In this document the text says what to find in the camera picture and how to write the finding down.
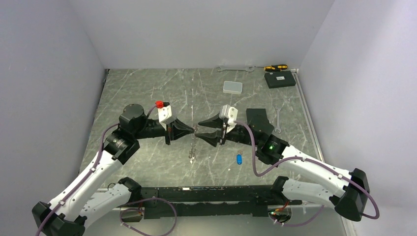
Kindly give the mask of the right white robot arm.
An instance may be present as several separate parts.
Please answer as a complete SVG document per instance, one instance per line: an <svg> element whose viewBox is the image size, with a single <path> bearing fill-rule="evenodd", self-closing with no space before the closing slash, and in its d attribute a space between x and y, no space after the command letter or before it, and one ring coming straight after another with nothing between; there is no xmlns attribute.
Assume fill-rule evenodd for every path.
<svg viewBox="0 0 417 236"><path fill-rule="evenodd" d="M262 177L273 168L284 167L307 177L300 182L289 177L277 177L272 185L271 198L277 204L302 200L333 208L340 216L359 222L363 217L377 219L377 204L370 195L366 173L355 168L340 169L313 158L273 134L264 109L249 109L247 121L235 114L217 114L198 124L215 128L213 133L196 136L212 146L226 141L245 144L252 149L252 170Z"/></svg>

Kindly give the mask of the metal keyring disc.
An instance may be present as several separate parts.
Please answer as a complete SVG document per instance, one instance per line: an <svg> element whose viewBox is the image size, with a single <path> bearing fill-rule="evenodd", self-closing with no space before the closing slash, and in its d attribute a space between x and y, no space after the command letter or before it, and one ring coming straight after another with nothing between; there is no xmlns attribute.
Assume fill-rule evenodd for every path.
<svg viewBox="0 0 417 236"><path fill-rule="evenodd" d="M196 154L195 154L195 148L196 148L196 140L197 140L197 137L196 137L196 134L197 134L197 131L198 131L198 125L196 124L196 125L194 125L193 126L193 129L194 129L194 133L192 134L192 142L191 142L191 149L190 149L190 151L189 151L189 156L188 156L188 158L189 158L189 160L190 160L190 163L192 164L194 161L195 161L195 159L196 159Z"/></svg>

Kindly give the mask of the blue key tag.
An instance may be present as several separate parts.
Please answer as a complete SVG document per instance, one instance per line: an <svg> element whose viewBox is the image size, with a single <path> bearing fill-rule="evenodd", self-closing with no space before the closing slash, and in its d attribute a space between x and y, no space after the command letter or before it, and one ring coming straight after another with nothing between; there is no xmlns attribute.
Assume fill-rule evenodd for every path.
<svg viewBox="0 0 417 236"><path fill-rule="evenodd" d="M236 162L237 162L238 165L242 164L242 155L241 154L236 155Z"/></svg>

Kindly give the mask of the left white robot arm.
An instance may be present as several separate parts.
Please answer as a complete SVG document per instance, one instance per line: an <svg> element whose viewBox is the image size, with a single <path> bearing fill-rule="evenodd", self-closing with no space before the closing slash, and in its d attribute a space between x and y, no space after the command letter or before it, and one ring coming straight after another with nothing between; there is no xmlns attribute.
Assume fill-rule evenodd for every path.
<svg viewBox="0 0 417 236"><path fill-rule="evenodd" d="M194 132L177 118L170 103L157 101L154 109L158 111L157 119L150 119L139 104L123 109L118 123L103 132L98 152L87 167L56 197L33 207L37 235L81 236L110 210L125 204L133 207L143 199L141 185L129 177L120 179L106 192L98 189L139 149L140 139L163 137L170 144Z"/></svg>

